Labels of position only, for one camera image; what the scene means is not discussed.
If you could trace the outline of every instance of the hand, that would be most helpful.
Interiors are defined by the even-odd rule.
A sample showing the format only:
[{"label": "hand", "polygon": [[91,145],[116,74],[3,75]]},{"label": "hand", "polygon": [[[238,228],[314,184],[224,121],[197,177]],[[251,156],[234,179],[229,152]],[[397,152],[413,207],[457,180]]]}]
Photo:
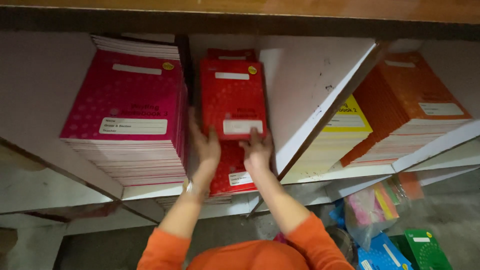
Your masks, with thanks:
[{"label": "hand", "polygon": [[220,161],[220,143],[215,128],[210,126],[208,138],[200,131],[195,119],[195,109],[189,109],[189,128],[192,134],[192,142],[199,156],[200,164],[197,172],[205,173],[209,178],[208,185],[215,175],[216,168]]},{"label": "hand", "polygon": [[272,134],[267,131],[267,136],[262,139],[256,128],[250,130],[250,140],[240,141],[239,145],[245,149],[243,165],[250,175],[262,170],[270,171],[270,157],[272,156]]}]

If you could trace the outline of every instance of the concrete floor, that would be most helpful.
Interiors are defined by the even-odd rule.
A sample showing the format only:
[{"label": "concrete floor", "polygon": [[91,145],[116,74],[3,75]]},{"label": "concrete floor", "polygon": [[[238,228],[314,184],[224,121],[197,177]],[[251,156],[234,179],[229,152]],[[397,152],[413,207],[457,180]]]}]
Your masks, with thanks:
[{"label": "concrete floor", "polygon": [[[398,222],[388,229],[389,235],[401,234],[407,228],[428,228],[437,238],[454,269],[477,269],[480,264],[480,192],[465,188],[478,186],[478,170],[425,187],[425,199],[412,201],[400,213]],[[310,209],[326,225],[331,205]],[[56,270],[130,270],[135,269],[153,226],[88,233],[65,237]],[[271,214],[246,219],[226,216],[199,220],[187,254],[190,260],[212,247],[255,239],[273,239],[278,227]]]}]

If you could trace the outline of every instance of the green notebook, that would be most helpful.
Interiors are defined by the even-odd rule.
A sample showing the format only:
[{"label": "green notebook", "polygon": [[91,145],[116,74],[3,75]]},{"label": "green notebook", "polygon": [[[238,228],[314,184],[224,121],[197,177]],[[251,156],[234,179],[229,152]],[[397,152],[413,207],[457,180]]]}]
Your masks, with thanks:
[{"label": "green notebook", "polygon": [[403,239],[396,239],[396,243],[402,254],[410,260],[414,270],[453,270],[445,253],[429,231],[405,230],[404,236],[409,248],[406,248]]}]

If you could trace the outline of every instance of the orange sleeve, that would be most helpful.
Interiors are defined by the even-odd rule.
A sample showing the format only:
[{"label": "orange sleeve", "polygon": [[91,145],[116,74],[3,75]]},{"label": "orange sleeve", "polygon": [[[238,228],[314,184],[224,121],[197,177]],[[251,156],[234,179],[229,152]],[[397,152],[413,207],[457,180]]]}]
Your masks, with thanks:
[{"label": "orange sleeve", "polygon": [[189,245],[189,238],[177,237],[155,228],[148,238],[137,270],[181,270]]},{"label": "orange sleeve", "polygon": [[287,239],[307,259],[310,269],[353,270],[326,232],[322,221],[313,213],[290,232]]}]

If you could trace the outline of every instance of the orange shirt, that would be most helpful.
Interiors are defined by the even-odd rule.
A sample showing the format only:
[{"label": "orange shirt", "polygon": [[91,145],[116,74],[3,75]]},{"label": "orange shirt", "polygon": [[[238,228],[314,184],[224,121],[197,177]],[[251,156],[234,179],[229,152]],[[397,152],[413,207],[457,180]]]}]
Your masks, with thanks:
[{"label": "orange shirt", "polygon": [[[286,238],[292,245],[256,240],[212,248],[189,270],[353,270],[313,213]],[[137,270],[180,270],[190,239],[155,228]]]}]

